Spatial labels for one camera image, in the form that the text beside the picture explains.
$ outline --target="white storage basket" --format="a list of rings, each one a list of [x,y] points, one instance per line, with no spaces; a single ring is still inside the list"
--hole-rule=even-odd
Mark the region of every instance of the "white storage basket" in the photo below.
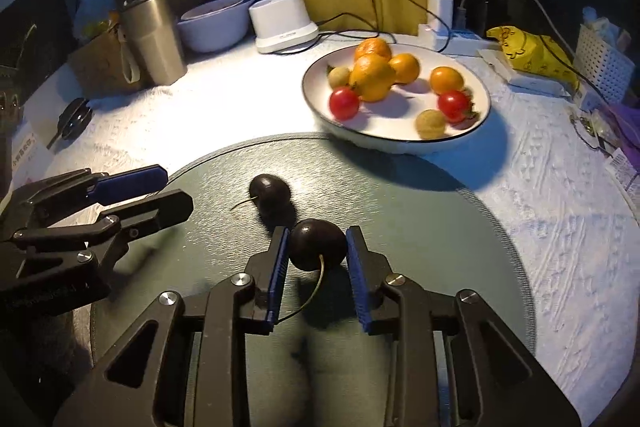
[[[622,102],[636,65],[586,26],[580,27],[575,68],[602,92],[609,103]]]

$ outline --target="dark cherry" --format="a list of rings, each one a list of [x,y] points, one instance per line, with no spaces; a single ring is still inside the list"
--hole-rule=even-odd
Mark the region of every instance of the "dark cherry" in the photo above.
[[[273,174],[258,174],[249,184],[249,197],[255,198],[261,216],[270,216],[290,203],[291,189]]]
[[[322,219],[303,219],[289,235],[287,251],[293,266],[305,272],[338,266],[347,256],[347,238],[336,225]]]

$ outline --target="white bowl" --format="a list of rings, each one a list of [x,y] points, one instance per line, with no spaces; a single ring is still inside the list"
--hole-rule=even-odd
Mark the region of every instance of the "white bowl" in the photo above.
[[[331,87],[326,68],[331,65],[353,67],[356,46],[343,48],[316,60],[302,78],[302,93],[307,105],[322,126],[335,136],[367,149],[392,154],[424,155],[445,150],[467,140],[486,120],[491,110],[491,98],[480,79],[453,58],[410,44],[390,44],[394,55],[411,53],[420,61],[420,76],[408,86],[394,86],[381,102],[363,103],[351,120],[339,122],[329,111]],[[415,117],[426,109],[437,109],[437,95],[431,92],[428,78],[439,66],[458,70],[465,87],[473,93],[474,110],[478,118],[465,128],[447,125],[446,136],[437,140],[422,140],[414,127]]]

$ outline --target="red cherry tomato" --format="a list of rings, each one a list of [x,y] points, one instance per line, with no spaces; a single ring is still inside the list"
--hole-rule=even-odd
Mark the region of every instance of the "red cherry tomato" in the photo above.
[[[471,99],[461,91],[447,91],[438,97],[438,109],[449,123],[460,123],[475,117]]]
[[[329,97],[329,111],[335,120],[349,120],[357,115],[359,108],[360,99],[349,87],[338,87]]]

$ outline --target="yellow snack bag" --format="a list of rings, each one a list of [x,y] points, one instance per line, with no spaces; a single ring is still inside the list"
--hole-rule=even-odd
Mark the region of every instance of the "yellow snack bag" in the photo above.
[[[498,39],[504,56],[507,57],[514,70],[548,76],[564,82],[571,87],[572,91],[578,89],[578,79],[575,73],[563,66],[542,43],[542,39],[545,39],[546,45],[553,50],[558,58],[571,64],[565,52],[551,37],[527,33],[515,26],[491,28],[487,31],[486,36]]]

